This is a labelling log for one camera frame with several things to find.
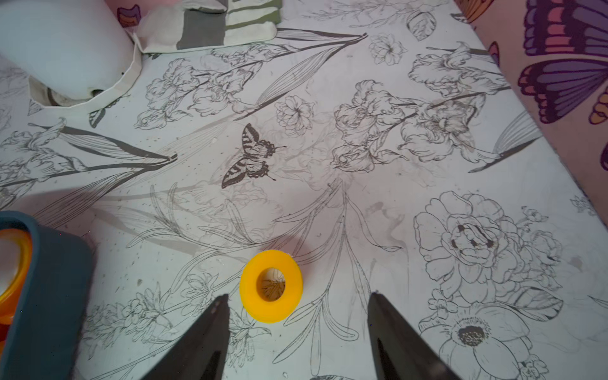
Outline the yellow tape roll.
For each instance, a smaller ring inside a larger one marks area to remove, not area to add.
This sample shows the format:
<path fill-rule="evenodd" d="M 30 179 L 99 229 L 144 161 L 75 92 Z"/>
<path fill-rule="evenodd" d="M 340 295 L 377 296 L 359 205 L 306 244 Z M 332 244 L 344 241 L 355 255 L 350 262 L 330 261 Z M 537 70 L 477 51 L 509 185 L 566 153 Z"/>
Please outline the yellow tape roll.
<path fill-rule="evenodd" d="M 29 233 L 1 230 L 1 325 L 9 326 L 16 314 L 22 288 L 33 257 Z"/>
<path fill-rule="evenodd" d="M 288 318 L 303 293 L 302 272 L 279 250 L 258 253 L 243 269 L 239 294 L 245 311 L 256 321 L 273 324 Z"/>

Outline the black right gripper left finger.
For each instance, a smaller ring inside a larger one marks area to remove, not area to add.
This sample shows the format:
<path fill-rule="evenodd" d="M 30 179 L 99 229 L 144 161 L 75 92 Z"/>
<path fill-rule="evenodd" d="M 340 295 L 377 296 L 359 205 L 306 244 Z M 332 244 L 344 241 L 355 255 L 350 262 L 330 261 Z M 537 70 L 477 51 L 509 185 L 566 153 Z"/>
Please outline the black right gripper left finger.
<path fill-rule="evenodd" d="M 142 378 L 220 380 L 230 342 L 229 296 L 220 295 Z"/>

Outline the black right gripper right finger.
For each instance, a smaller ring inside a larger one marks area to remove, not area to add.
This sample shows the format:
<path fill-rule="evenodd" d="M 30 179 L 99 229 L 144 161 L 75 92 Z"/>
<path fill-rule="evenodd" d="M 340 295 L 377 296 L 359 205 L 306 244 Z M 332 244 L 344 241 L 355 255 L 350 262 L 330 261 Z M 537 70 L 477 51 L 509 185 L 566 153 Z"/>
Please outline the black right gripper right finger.
<path fill-rule="evenodd" d="M 459 378 L 383 294 L 370 295 L 367 324 L 378 380 Z"/>

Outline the yellow tape roll front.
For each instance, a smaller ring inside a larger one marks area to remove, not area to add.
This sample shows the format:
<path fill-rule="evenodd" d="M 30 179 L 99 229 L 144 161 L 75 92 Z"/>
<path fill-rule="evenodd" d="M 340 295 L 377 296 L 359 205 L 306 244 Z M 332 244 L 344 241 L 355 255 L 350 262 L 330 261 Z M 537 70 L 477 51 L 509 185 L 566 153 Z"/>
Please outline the yellow tape roll front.
<path fill-rule="evenodd" d="M 1 325 L 9 326 L 16 314 L 22 288 L 33 257 L 29 233 L 1 230 Z"/>

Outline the yellow tape roll back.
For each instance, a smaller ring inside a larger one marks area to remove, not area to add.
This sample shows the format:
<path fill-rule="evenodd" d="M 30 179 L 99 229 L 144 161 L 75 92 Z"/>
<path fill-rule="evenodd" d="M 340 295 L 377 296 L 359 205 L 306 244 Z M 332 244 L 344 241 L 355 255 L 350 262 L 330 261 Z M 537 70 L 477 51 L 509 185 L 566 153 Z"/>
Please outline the yellow tape roll back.
<path fill-rule="evenodd" d="M 258 253 L 243 269 L 239 294 L 245 311 L 256 321 L 273 324 L 288 318 L 303 293 L 302 272 L 279 250 Z"/>

